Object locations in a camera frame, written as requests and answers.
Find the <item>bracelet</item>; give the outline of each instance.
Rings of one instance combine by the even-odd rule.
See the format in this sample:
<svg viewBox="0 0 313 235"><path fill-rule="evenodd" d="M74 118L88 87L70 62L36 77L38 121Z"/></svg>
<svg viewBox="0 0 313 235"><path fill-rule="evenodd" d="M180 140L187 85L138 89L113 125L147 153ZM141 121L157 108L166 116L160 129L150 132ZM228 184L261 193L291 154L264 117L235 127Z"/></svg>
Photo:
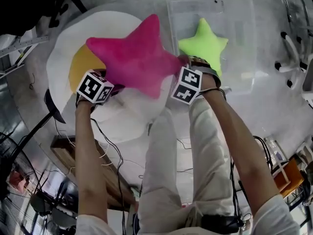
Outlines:
<svg viewBox="0 0 313 235"><path fill-rule="evenodd" d="M204 91L200 92L200 95L206 94L207 92L211 92L211 91L220 91L223 94L224 99L226 100L226 95L225 92L221 89L221 88L211 88L211 89L206 89Z"/></svg>

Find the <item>person's right arm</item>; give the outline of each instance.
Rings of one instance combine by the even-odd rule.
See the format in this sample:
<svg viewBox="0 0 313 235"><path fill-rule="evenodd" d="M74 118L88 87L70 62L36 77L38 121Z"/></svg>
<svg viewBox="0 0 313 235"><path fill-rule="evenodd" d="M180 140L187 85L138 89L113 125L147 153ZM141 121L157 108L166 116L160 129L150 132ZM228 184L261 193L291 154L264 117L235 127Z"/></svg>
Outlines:
<svg viewBox="0 0 313 235"><path fill-rule="evenodd" d="M202 82L207 83L207 88L215 87L215 82L208 75L203 76ZM255 215L266 201L279 194L264 152L242 119L225 101L221 92L209 91L203 96L221 125L230 155L245 188L252 214Z"/></svg>

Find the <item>white pants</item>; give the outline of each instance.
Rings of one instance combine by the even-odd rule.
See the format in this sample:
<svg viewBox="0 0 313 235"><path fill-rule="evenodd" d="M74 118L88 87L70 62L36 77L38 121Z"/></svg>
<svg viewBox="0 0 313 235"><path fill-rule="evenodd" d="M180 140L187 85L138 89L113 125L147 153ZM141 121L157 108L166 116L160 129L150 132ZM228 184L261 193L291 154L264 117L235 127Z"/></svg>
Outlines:
<svg viewBox="0 0 313 235"><path fill-rule="evenodd" d="M140 233L169 233L185 227L196 209L210 215L233 215L229 165L225 163L213 111L204 99L191 105L190 140L194 172L193 204L182 208L176 187L177 140L169 111L164 110L150 130L138 216Z"/></svg>

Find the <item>white t-shirt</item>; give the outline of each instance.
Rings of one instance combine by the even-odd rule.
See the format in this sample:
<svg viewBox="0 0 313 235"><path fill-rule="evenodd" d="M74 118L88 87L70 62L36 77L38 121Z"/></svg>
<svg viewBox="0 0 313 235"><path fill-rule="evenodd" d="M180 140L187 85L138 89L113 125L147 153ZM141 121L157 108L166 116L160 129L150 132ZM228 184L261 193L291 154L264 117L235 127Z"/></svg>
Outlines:
<svg viewBox="0 0 313 235"><path fill-rule="evenodd" d="M281 195L268 200L253 218L253 235L298 235L299 225L293 220L289 208ZM79 215L76 225L77 235L116 235L100 218ZM201 227L182 228L167 235L216 235Z"/></svg>

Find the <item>star-shaped pillow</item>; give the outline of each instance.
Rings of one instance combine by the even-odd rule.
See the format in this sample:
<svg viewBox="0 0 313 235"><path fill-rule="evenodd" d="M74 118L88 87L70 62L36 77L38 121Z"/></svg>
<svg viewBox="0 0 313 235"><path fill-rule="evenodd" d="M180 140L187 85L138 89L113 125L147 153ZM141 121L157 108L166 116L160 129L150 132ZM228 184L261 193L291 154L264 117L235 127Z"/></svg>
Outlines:
<svg viewBox="0 0 313 235"><path fill-rule="evenodd" d="M182 66L181 61L162 46L160 23L155 14L126 38L89 38L86 45L106 64L108 81L137 88L155 99L160 96L163 79L178 73Z"/></svg>
<svg viewBox="0 0 313 235"><path fill-rule="evenodd" d="M179 48L189 56L197 56L207 61L221 77L220 55L227 42L227 38L216 36L207 21L201 18L196 35L180 40Z"/></svg>

